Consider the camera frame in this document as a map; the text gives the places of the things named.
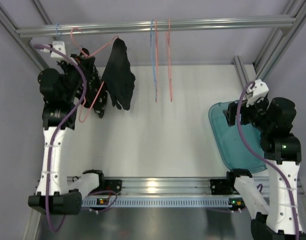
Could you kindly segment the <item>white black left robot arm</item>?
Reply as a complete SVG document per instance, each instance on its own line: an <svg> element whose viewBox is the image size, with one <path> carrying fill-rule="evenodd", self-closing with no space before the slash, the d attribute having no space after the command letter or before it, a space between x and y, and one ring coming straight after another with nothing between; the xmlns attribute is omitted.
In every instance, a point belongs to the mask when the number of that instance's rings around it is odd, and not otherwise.
<svg viewBox="0 0 306 240"><path fill-rule="evenodd" d="M95 58L71 55L74 64L65 60L57 64L63 70L47 68L38 75L39 91L43 95L42 127L44 156L36 192L28 197L28 206L50 215L77 215L83 199L93 190L103 187L101 170L86 170L72 184L68 184L70 140L73 136L77 108L74 99L83 99L83 90L91 92L100 87Z"/></svg>

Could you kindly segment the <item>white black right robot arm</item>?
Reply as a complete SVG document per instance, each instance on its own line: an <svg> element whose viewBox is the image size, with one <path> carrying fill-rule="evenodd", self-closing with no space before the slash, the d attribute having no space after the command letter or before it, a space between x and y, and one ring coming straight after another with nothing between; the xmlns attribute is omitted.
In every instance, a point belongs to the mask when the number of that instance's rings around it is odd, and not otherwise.
<svg viewBox="0 0 306 240"><path fill-rule="evenodd" d="M208 111L228 168L225 179L210 182L211 192L241 196L255 240L306 240L298 215L301 143L291 132L296 114L284 97L219 102Z"/></svg>

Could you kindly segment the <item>black trousers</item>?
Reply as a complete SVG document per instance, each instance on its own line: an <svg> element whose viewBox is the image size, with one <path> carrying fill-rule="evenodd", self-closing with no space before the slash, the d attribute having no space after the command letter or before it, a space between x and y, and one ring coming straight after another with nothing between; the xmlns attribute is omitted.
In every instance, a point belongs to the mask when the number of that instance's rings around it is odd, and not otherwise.
<svg viewBox="0 0 306 240"><path fill-rule="evenodd" d="M135 89L136 77L131 71L125 42L116 38L104 69L102 79L113 107L128 111Z"/></svg>

